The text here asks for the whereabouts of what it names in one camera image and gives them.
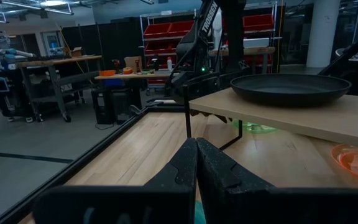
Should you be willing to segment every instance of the column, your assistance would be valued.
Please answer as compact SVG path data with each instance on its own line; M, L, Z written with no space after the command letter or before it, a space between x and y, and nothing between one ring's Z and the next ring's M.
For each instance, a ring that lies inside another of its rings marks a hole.
M307 67L329 65L341 0L315 0L311 21Z

